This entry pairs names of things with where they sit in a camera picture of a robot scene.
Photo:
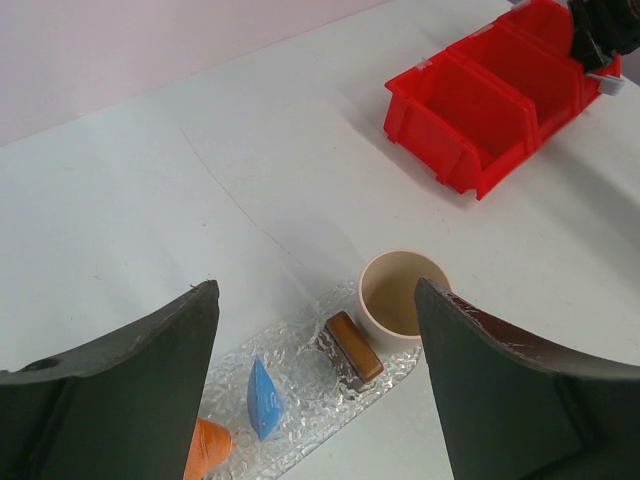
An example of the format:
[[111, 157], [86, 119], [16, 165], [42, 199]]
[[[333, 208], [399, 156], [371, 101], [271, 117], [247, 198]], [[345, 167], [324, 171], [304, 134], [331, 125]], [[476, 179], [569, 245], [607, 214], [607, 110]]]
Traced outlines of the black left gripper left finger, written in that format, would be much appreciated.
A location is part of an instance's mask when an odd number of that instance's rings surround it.
[[182, 478], [219, 315], [207, 280], [91, 342], [2, 371], [2, 478]]

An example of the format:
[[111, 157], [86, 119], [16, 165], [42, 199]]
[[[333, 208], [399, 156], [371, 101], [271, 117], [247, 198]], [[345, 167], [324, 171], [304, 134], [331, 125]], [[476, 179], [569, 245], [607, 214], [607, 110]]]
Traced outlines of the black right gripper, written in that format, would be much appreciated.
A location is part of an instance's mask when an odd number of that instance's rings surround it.
[[574, 0], [567, 5], [573, 24], [570, 56], [585, 70], [605, 68], [639, 48], [638, 1]]

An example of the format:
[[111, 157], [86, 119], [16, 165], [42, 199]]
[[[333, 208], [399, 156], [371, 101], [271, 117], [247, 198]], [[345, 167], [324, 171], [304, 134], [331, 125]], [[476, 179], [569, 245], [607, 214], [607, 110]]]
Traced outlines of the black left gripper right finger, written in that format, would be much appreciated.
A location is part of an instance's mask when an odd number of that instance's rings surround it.
[[457, 479], [635, 479], [639, 370], [556, 344], [432, 280], [415, 304]]

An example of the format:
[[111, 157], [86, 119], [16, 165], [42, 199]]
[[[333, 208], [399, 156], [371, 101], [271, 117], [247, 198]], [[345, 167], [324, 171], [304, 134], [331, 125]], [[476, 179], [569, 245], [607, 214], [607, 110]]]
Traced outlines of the orange toothpaste tube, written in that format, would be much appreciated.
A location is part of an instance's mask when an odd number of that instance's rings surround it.
[[234, 447], [231, 432], [227, 428], [197, 418], [183, 479], [203, 479], [228, 458]]

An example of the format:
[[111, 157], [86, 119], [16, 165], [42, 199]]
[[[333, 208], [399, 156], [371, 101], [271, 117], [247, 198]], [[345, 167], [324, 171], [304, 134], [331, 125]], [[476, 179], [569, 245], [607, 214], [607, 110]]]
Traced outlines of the red plastic organizer bin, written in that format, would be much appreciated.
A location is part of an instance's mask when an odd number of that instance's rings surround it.
[[390, 141], [437, 181], [482, 199], [621, 76], [621, 58], [587, 75], [570, 55], [569, 10], [524, 1], [386, 83]]

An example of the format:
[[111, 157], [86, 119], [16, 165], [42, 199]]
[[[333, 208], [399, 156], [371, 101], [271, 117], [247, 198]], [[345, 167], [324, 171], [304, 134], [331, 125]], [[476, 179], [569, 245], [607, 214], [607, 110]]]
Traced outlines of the blue toothpaste tube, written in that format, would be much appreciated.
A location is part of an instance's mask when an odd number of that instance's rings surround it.
[[276, 386], [259, 357], [254, 358], [247, 385], [249, 422], [260, 441], [279, 427], [284, 414]]

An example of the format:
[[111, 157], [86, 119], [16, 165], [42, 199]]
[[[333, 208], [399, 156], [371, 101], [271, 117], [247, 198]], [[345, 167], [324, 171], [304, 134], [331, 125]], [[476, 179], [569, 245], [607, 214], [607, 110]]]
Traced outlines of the beige cup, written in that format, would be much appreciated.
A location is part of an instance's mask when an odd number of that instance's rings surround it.
[[362, 270], [357, 284], [357, 323], [376, 353], [401, 353], [421, 343], [414, 301], [421, 279], [451, 287], [436, 262], [412, 250], [383, 252]]

